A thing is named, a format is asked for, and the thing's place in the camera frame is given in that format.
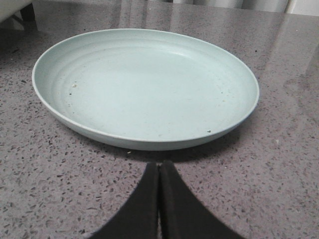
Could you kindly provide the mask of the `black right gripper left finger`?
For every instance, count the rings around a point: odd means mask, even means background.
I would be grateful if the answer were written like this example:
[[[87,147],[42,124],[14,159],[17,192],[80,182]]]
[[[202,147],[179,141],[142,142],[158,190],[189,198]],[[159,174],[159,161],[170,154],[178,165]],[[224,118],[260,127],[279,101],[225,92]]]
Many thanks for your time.
[[[158,233],[159,170],[148,163],[144,174],[119,211],[92,239],[156,239]]]

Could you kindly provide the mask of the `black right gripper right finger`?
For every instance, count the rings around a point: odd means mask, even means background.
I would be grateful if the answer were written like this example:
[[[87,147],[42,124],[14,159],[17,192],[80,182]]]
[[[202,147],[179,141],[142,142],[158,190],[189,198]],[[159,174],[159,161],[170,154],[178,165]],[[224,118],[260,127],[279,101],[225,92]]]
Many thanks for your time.
[[[194,196],[171,161],[160,166],[160,221],[164,239],[241,239]]]

